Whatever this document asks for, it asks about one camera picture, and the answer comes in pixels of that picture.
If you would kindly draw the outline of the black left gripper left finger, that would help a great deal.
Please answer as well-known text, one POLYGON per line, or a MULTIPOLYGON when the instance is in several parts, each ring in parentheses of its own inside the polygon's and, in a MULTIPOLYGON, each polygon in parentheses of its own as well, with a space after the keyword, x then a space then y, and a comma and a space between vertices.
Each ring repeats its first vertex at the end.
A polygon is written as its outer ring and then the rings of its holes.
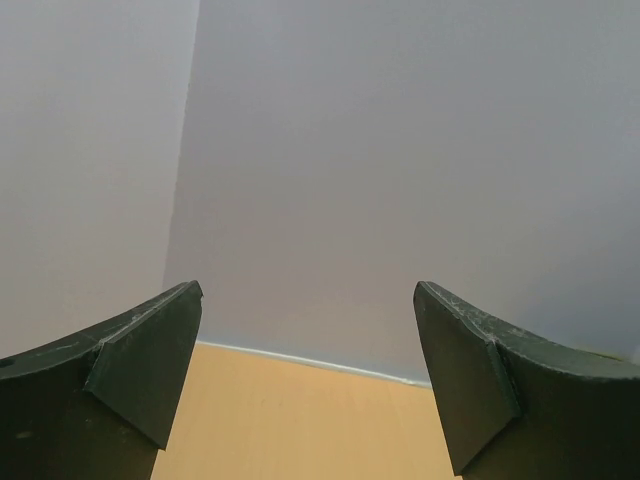
POLYGON ((2 478, 150 478, 168 445, 202 297, 198 282, 183 282, 2 359, 2 478))

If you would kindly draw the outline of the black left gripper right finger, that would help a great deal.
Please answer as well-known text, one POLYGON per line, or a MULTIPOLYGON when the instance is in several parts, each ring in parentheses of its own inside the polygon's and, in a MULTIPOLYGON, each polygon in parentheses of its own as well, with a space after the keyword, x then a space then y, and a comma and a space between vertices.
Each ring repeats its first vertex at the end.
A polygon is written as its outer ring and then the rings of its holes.
POLYGON ((413 304, 455 475, 638 477, 636 364, 547 340, 433 282, 413 304))

